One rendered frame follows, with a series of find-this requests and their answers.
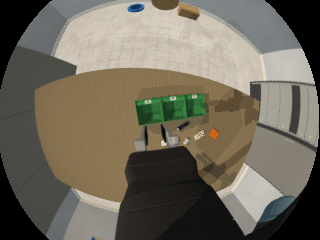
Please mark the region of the green rack of three bins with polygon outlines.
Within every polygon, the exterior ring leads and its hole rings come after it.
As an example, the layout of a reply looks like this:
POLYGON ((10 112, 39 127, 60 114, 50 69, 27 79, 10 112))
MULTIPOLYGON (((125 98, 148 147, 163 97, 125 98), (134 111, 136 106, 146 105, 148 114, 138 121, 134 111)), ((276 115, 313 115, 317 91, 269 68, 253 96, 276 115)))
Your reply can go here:
POLYGON ((137 100, 135 101, 135 106, 139 126, 205 115, 204 94, 176 95, 137 100))

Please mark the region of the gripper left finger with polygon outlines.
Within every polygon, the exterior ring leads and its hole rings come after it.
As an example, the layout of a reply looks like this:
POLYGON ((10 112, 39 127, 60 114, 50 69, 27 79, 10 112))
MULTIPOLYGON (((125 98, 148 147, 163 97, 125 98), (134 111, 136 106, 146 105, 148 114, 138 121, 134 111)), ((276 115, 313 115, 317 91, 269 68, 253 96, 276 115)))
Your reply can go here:
POLYGON ((147 151, 148 139, 147 139, 147 126, 142 126, 140 138, 135 140, 137 152, 147 151), (146 143, 145 143, 146 141, 146 143))

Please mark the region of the beige domino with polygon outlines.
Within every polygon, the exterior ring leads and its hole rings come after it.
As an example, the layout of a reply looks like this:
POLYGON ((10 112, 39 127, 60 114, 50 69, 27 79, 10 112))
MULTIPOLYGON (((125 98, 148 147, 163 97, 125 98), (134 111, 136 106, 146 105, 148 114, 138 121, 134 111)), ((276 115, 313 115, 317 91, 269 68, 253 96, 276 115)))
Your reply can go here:
POLYGON ((195 140, 197 141, 198 139, 200 139, 202 136, 204 136, 204 131, 200 131, 199 133, 197 133, 196 135, 194 135, 195 140))

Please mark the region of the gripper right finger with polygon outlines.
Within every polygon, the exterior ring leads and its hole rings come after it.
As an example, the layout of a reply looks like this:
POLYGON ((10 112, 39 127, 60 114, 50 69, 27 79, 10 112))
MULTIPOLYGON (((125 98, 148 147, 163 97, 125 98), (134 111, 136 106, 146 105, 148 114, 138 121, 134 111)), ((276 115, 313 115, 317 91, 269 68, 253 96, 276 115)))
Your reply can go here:
POLYGON ((162 137, 164 142, 167 143, 168 148, 178 147, 178 135, 172 134, 166 124, 161 124, 162 137))

